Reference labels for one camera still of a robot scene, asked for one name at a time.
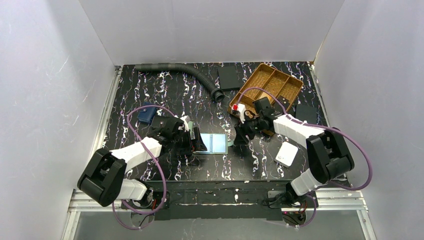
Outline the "blue leather card holder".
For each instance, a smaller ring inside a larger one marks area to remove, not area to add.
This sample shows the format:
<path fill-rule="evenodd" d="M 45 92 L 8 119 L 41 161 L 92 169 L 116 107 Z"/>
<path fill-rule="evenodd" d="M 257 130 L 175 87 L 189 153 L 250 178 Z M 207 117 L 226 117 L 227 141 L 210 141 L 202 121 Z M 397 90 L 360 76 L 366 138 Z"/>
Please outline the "blue leather card holder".
<path fill-rule="evenodd" d="M 140 123 L 150 125 L 153 121 L 153 118 L 155 117 L 157 113 L 157 107 L 150 102 L 144 102 L 142 106 L 143 107 L 148 106 L 148 107 L 143 108 L 139 111 L 137 115 L 137 119 Z"/>

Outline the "flat black square pad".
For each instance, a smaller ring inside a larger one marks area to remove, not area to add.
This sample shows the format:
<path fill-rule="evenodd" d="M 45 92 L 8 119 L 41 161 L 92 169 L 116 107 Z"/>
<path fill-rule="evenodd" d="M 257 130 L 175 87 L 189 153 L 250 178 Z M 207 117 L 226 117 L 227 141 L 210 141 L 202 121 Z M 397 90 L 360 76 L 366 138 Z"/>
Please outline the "flat black square pad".
<path fill-rule="evenodd" d="M 219 85 L 223 92 L 239 91 L 241 84 L 235 66 L 223 66 L 218 68 Z"/>

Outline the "orange card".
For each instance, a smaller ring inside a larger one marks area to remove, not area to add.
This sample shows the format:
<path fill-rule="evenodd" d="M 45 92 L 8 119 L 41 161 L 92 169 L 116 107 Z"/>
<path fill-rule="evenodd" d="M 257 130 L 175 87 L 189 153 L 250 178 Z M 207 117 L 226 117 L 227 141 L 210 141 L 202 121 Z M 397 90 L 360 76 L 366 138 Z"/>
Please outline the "orange card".
<path fill-rule="evenodd" d="M 258 99 L 262 99 L 262 98 L 268 98 L 269 101 L 272 100 L 272 97 L 266 92 L 262 92 L 261 95 L 258 97 Z"/>

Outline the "mint green snap card holder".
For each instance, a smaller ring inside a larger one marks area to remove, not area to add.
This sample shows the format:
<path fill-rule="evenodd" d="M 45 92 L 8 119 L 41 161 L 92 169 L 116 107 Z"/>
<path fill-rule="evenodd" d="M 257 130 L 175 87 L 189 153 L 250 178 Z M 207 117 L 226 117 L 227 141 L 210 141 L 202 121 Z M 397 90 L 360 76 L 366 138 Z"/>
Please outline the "mint green snap card holder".
<path fill-rule="evenodd" d="M 201 155 L 225 155 L 229 147 L 234 145 L 226 133 L 201 133 L 200 134 L 206 150 L 195 151 L 194 154 Z"/>

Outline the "woven wicker divided tray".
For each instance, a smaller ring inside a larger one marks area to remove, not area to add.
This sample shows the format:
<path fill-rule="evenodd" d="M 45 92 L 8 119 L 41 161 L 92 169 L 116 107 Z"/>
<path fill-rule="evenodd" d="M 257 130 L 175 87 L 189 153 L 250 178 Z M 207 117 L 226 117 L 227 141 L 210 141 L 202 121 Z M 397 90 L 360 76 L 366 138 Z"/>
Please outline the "woven wicker divided tray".
<path fill-rule="evenodd" d="M 245 121 L 254 118 L 264 118 L 273 122 L 273 134 L 266 134 L 262 131 L 247 133 L 249 141 L 253 140 L 259 133 L 264 133 L 268 136 L 279 134 L 279 125 L 281 125 L 283 117 L 289 115 L 289 109 L 298 97 L 302 87 L 303 82 L 301 80 L 262 63 L 255 69 L 235 97 L 230 101 L 228 112 L 238 118 L 235 126 L 243 126 L 239 116 L 233 114 L 231 110 L 234 104 L 239 103 L 245 105 Z M 266 97 L 258 99 L 262 92 L 270 95 L 272 100 L 269 101 Z M 277 100 L 279 96 L 283 96 L 289 100 L 290 107 L 288 110 Z"/>

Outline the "white rectangular box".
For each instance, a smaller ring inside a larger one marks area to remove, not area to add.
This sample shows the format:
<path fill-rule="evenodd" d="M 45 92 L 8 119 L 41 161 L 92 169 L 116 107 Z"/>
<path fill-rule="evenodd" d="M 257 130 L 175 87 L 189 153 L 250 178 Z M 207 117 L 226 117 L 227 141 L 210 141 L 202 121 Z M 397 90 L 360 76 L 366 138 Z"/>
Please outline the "white rectangular box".
<path fill-rule="evenodd" d="M 274 161 L 289 168 L 293 164 L 298 150 L 297 146 L 285 141 L 281 144 Z"/>

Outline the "aluminium frame rail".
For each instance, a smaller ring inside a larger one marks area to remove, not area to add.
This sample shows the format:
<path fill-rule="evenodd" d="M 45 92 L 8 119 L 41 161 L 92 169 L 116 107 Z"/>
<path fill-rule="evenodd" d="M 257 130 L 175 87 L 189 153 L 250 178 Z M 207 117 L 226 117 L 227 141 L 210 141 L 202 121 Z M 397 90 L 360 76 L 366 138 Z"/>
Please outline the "aluminium frame rail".
<path fill-rule="evenodd" d="M 209 103 L 203 88 L 178 73 L 143 75 L 131 65 L 118 66 L 100 120 L 94 145 L 114 147 L 125 143 L 124 118 L 119 110 L 135 104 L 139 90 L 146 97 L 154 90 L 167 86 L 178 87 L 181 110 L 205 103 L 200 111 L 203 124 L 211 131 L 229 132 L 230 116 L 222 118 L 208 112 L 216 105 Z M 284 220 L 290 208 L 264 209 L 247 198 L 264 191 L 266 187 L 282 187 L 306 167 L 306 151 L 301 149 L 291 169 L 274 166 L 271 162 L 281 137 L 261 137 L 250 146 L 247 159 L 234 154 L 219 157 L 200 155 L 191 163 L 179 161 L 168 166 L 168 190 L 172 193 L 171 206 L 160 210 L 148 228 L 136 231 L 121 226 L 114 218 L 111 207 L 101 207 L 80 190 L 72 194 L 68 208 L 68 220 L 62 238 L 64 240 L 106 239 L 163 239 L 170 233 L 175 239 L 201 239 L 211 235 L 213 239 L 260 239 L 260 230 L 270 238 L 280 239 L 285 229 Z M 288 228 L 291 239 L 341 239 L 373 240 L 376 235 L 369 217 L 369 210 L 360 191 L 329 186 L 314 194 L 315 203 L 308 203 L 305 216 L 311 220 L 307 229 L 299 232 Z"/>

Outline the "flat black pad right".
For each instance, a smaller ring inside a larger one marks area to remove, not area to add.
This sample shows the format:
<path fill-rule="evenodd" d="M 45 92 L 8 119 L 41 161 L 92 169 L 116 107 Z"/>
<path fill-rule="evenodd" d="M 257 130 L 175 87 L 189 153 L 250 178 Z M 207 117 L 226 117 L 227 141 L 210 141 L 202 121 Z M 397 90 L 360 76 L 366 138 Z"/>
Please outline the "flat black pad right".
<path fill-rule="evenodd" d="M 294 117 L 302 122 L 316 125 L 318 123 L 318 109 L 305 104 L 297 104 L 294 108 Z"/>

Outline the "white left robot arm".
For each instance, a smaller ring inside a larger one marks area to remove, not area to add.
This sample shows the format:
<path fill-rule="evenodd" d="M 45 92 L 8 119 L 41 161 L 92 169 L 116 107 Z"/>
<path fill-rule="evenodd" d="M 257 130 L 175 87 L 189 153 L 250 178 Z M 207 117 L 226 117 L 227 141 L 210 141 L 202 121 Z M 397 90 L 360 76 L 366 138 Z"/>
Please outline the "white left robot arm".
<path fill-rule="evenodd" d="M 77 181 L 77 188 L 103 207 L 115 200 L 132 200 L 145 208 L 154 202 L 154 190 L 142 180 L 128 179 L 130 170 L 158 158 L 167 148 L 183 157 L 208 149 L 199 128 L 188 116 L 155 116 L 151 123 L 151 132 L 141 141 L 115 150 L 97 149 Z"/>

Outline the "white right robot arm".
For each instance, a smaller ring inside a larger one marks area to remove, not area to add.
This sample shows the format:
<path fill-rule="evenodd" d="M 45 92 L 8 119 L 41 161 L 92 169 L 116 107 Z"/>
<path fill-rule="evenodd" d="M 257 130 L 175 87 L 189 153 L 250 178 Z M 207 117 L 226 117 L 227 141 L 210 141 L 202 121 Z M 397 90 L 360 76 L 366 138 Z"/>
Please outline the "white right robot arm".
<path fill-rule="evenodd" d="M 231 108 L 239 115 L 239 122 L 234 127 L 234 145 L 248 145 L 258 132 L 272 132 L 288 137 L 307 151 L 309 168 L 286 184 L 283 194 L 286 200 L 298 199 L 355 167 L 346 141 L 334 129 L 308 126 L 290 114 L 281 114 L 271 106 L 267 97 L 255 100 L 253 104 L 254 112 L 241 103 Z"/>

